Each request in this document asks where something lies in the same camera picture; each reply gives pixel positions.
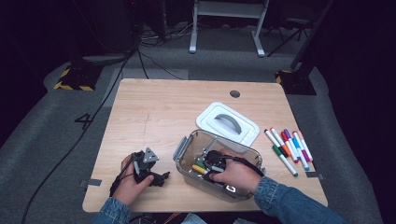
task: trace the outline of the person's left hand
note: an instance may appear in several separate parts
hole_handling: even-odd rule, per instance
[[[131,155],[122,161],[121,170],[128,163],[129,159],[131,159]],[[149,186],[154,176],[149,175],[142,182],[136,184],[136,181],[134,181],[134,163],[131,162],[120,179],[121,182],[112,197],[125,203],[127,206],[131,206],[143,190]]]

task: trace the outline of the denim jacket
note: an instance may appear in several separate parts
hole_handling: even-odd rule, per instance
[[[266,215],[277,217],[282,223],[346,223],[331,209],[307,197],[296,188],[279,184],[267,176],[262,178],[256,188],[254,200]],[[131,216],[128,206],[114,198],[108,198],[92,224],[127,224]],[[183,224],[188,223],[205,224],[194,214],[189,214],[183,221]]]

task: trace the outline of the hand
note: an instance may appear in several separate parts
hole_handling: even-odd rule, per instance
[[[240,154],[226,148],[221,149],[220,152],[223,155],[241,157]],[[256,191],[262,179],[259,174],[246,165],[231,159],[226,159],[226,169],[224,172],[212,174],[209,177],[216,182],[226,183],[237,189],[247,189],[251,193]]]
[[[129,159],[131,159],[131,155],[122,161],[121,170],[128,163]],[[127,206],[131,206],[143,190],[149,186],[154,176],[149,175],[142,182],[136,184],[136,181],[134,181],[134,163],[131,162],[120,179],[121,182],[112,197],[125,203]]]

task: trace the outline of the transparent storage box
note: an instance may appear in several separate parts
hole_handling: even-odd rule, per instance
[[[204,153],[210,150],[219,151],[222,148],[237,152],[241,155],[240,157],[261,169],[262,156],[258,151],[204,130],[196,130],[188,138],[182,138],[173,160],[176,162],[177,170],[183,174],[185,182],[189,185],[231,203],[251,198],[253,194],[245,189],[236,189],[232,186],[205,180],[204,175],[192,169],[192,166],[202,158]]]

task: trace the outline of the table top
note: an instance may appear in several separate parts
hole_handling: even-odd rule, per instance
[[[234,98],[231,91],[239,91]],[[251,145],[262,155],[262,167],[274,180],[295,187],[327,206],[317,177],[307,177],[299,162],[290,164],[299,173],[293,177],[272,150],[264,129],[297,131],[282,87],[277,83],[225,82],[198,80],[160,80],[128,78],[120,82],[106,126],[102,145],[92,171],[100,186],[88,186],[83,202],[86,212],[98,212],[108,198],[109,189],[120,172],[121,161],[129,154],[150,147],[160,158],[152,172],[170,171],[165,184],[149,187],[132,205],[135,212],[204,212],[260,210],[254,199],[228,203],[185,183],[173,154],[184,136],[198,129],[196,118],[213,102],[222,102],[255,122],[261,130]],[[315,171],[308,163],[310,171]]]

